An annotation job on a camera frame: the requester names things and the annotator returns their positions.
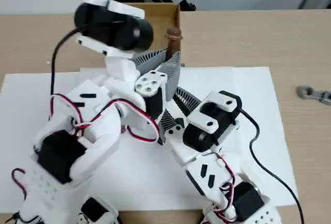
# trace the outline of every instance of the cardboard box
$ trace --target cardboard box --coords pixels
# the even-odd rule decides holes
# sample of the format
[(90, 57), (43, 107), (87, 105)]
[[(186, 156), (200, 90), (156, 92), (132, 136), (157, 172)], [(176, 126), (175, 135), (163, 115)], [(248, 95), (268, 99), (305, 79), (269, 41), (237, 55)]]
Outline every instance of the cardboard box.
[(153, 27), (154, 41), (150, 50), (168, 46), (165, 37), (169, 27), (180, 28), (180, 9), (177, 3), (130, 3), (131, 6), (145, 10), (145, 18)]

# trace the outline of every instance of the red wire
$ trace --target red wire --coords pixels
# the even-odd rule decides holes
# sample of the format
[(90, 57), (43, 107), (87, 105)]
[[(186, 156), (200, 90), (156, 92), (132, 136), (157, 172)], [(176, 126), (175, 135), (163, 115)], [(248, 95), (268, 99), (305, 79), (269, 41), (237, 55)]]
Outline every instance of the red wire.
[(215, 212), (216, 213), (223, 213), (225, 210), (227, 210), (229, 207), (230, 207), (230, 203), (231, 203), (231, 201), (233, 200), (232, 199), (232, 192), (233, 192), (233, 190), (234, 190), (234, 186), (233, 186), (233, 184), (231, 184), (231, 183), (228, 183), (229, 184), (229, 186), (230, 186), (230, 190), (229, 190), (229, 195), (230, 195), (230, 199), (228, 199), (228, 204), (227, 204), (227, 206), (224, 208), (224, 209), (222, 209), (222, 210), (216, 210)]
[[(117, 102), (124, 102), (124, 103), (127, 103), (129, 104), (132, 108), (134, 108), (136, 111), (138, 111), (139, 113), (141, 113), (143, 116), (145, 116), (157, 129), (158, 131), (158, 134), (160, 136), (160, 130), (159, 130), (159, 127), (158, 125), (156, 124), (156, 122), (150, 117), (147, 115), (146, 112), (142, 111), (140, 108), (138, 108), (136, 105), (134, 105), (132, 102), (126, 100), (126, 99), (122, 99), (122, 98), (117, 98), (117, 99), (114, 99), (114, 100), (111, 100), (110, 102), (107, 103), (106, 106), (103, 107), (103, 109), (90, 121), (90, 122), (94, 122), (95, 120), (97, 120), (98, 118), (100, 118), (101, 114), (107, 109), (109, 108), (110, 106), (112, 106), (113, 104), (117, 103)], [(85, 129), (87, 127), (89, 127), (90, 125), (92, 124), (86, 124), (86, 125), (83, 125), (83, 126), (80, 126), (78, 127), (79, 129)], [(130, 129), (130, 127), (127, 128), (129, 133), (135, 137), (136, 139), (139, 139), (139, 140), (142, 140), (142, 141), (145, 141), (145, 142), (154, 142), (156, 141), (155, 139), (147, 139), (147, 138), (144, 138), (144, 137), (141, 137), (141, 136), (138, 136), (136, 135), (135, 133), (132, 132), (132, 130)]]
[(141, 140), (141, 141), (145, 141), (145, 142), (154, 142), (156, 141), (155, 139), (151, 140), (151, 139), (147, 139), (147, 138), (144, 138), (144, 137), (141, 137), (141, 136), (138, 136), (138, 135), (135, 135), (131, 128), (129, 126), (127, 126), (127, 129), (128, 129), (128, 132), (130, 133), (130, 135), (138, 140)]
[(235, 222), (235, 220), (234, 221), (230, 221), (229, 219), (226, 219), (224, 216), (222, 216), (221, 213), (215, 213), (215, 214), (217, 215), (218, 218), (220, 218), (225, 223), (233, 223), (233, 222)]
[(221, 157), (221, 155), (219, 155), (218, 153), (216, 153), (216, 156), (217, 156), (217, 158), (221, 159), (221, 160), (224, 162), (224, 164), (225, 164), (225, 168), (226, 168), (226, 169), (228, 170), (228, 172), (231, 174), (231, 177), (232, 177), (232, 184), (234, 185), (236, 178), (235, 178), (235, 175), (234, 175), (233, 171), (231, 170), (230, 166), (229, 166), (228, 163), (227, 163), (227, 162)]
[(26, 189), (25, 187), (23, 186), (23, 184), (21, 184), (15, 177), (15, 172), (21, 172), (23, 174), (25, 174), (25, 170), (21, 169), (21, 168), (15, 168), (11, 171), (11, 179), (22, 189), (23, 191), (23, 194), (24, 194), (24, 199), (26, 199), (26, 196), (27, 196), (27, 192), (26, 192)]
[[(59, 94), (59, 93), (54, 94), (54, 96), (60, 96), (63, 99), (65, 99), (78, 113), (79, 121), (83, 122), (83, 116), (82, 116), (81, 111), (68, 97), (66, 97), (65, 95)], [(53, 111), (54, 111), (54, 98), (51, 98), (51, 116), (53, 115)]]

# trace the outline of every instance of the gray gripper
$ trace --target gray gripper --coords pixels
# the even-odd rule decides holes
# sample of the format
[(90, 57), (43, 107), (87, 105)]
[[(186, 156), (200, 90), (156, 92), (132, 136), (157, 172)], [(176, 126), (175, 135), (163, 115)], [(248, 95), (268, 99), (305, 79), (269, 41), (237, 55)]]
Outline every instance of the gray gripper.
[(180, 76), (180, 53), (176, 52), (172, 57), (163, 63), (158, 69), (158, 72), (162, 72), (168, 75), (167, 83), (165, 84), (166, 101), (171, 101), (179, 82)]
[(158, 125), (160, 130), (160, 139), (158, 140), (158, 143), (160, 145), (163, 145), (166, 142), (166, 137), (164, 136), (165, 132), (176, 125), (178, 125), (178, 123), (171, 116), (171, 114), (167, 110), (165, 110), (162, 119)]
[(177, 87), (174, 101), (185, 116), (188, 116), (201, 102), (197, 97), (181, 87)]
[(136, 65), (140, 75), (144, 75), (151, 70), (155, 70), (166, 59), (166, 49), (140, 53), (131, 59)]

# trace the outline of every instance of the metal tool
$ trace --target metal tool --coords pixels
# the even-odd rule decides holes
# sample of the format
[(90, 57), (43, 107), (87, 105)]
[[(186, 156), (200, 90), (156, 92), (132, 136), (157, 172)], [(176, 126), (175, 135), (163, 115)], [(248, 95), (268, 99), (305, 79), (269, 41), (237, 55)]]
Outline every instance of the metal tool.
[(331, 92), (330, 91), (315, 91), (309, 86), (298, 86), (296, 88), (296, 93), (303, 99), (317, 99), (321, 103), (326, 105), (331, 105)]

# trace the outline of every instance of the white plastic bracket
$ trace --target white plastic bracket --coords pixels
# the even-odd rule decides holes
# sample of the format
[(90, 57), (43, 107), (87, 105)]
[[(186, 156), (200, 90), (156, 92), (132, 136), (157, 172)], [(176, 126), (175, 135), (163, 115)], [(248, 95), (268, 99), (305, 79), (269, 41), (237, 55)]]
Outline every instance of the white plastic bracket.
[[(159, 87), (162, 87), (162, 84), (165, 85), (167, 79), (168, 76), (165, 73), (150, 71), (138, 78), (134, 88), (142, 97), (151, 97), (158, 92)], [(164, 93), (164, 97), (162, 97), (165, 99), (165, 88), (162, 89), (162, 92)]]
[(237, 107), (236, 99), (217, 93), (211, 92), (187, 117), (187, 122), (200, 128), (201, 130), (212, 134), (218, 129), (218, 122), (214, 118), (200, 112), (202, 106), (208, 102), (215, 103), (220, 109), (232, 112)]

